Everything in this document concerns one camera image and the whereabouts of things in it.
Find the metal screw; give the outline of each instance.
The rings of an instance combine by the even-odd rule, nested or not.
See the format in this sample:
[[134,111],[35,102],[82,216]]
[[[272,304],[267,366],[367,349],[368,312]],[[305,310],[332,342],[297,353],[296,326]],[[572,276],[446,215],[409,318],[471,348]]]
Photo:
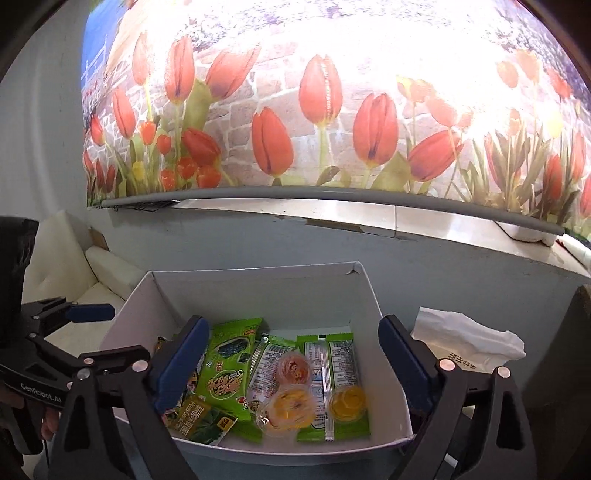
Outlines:
[[148,362],[146,360],[138,360],[131,368],[134,372],[143,372],[148,369]]
[[442,370],[445,370],[446,372],[451,372],[456,367],[456,364],[451,360],[444,358],[443,360],[439,360],[439,366]]
[[78,373],[76,374],[76,378],[78,380],[85,380],[89,376],[90,376],[90,370],[88,368],[83,368],[82,370],[78,370]]
[[499,367],[496,369],[496,372],[503,378],[509,378],[511,376],[511,370],[507,367]]

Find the blue gripper pad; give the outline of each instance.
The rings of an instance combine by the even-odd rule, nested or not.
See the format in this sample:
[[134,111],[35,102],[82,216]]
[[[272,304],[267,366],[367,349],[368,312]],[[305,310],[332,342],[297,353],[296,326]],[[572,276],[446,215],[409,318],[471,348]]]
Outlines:
[[163,344],[154,355],[148,383],[154,393],[154,408],[159,414],[176,406],[208,343],[207,320],[193,316],[178,336]]
[[430,414],[441,392],[436,357],[427,345],[413,339],[394,315],[380,321],[378,339],[404,389],[409,409]]
[[66,319],[72,323],[107,322],[114,317],[115,309],[108,303],[72,305],[66,312]]

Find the nutrition label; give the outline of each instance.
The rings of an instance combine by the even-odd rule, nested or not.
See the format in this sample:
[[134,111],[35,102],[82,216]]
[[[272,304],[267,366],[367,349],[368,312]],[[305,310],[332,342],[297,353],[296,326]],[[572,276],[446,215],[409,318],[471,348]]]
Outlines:
[[329,342],[335,388],[357,385],[353,342]]
[[316,418],[312,422],[315,429],[323,429],[326,421],[324,409],[324,387],[322,384],[322,348],[319,343],[305,343],[305,352],[312,367],[312,394],[316,398]]

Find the gray wall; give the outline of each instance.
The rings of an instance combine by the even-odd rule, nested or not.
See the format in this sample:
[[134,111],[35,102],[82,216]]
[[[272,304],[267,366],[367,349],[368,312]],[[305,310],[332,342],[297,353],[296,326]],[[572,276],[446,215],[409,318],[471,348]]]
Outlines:
[[0,213],[42,219],[67,209],[142,268],[243,268],[360,260],[384,313],[411,326],[419,306],[509,329],[527,357],[521,383],[585,279],[522,258],[444,240],[384,238],[297,219],[228,212],[86,211],[80,46],[86,0],[70,0],[27,44],[0,84]]

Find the white cardboard box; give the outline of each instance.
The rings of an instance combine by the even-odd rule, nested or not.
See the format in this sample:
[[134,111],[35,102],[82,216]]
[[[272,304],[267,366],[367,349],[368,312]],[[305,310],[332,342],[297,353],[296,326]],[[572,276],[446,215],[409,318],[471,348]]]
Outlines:
[[[227,435],[218,447],[175,439],[188,455],[266,465],[314,465],[371,455],[409,441],[406,397],[378,343],[382,318],[369,279],[358,262],[247,270],[149,272],[129,297],[100,348],[143,345],[170,338],[192,315],[210,323],[263,317],[261,329],[292,340],[297,335],[353,332],[368,397],[372,435],[338,442],[251,443]],[[116,409],[126,422],[125,412]],[[131,443],[131,429],[120,425]]]

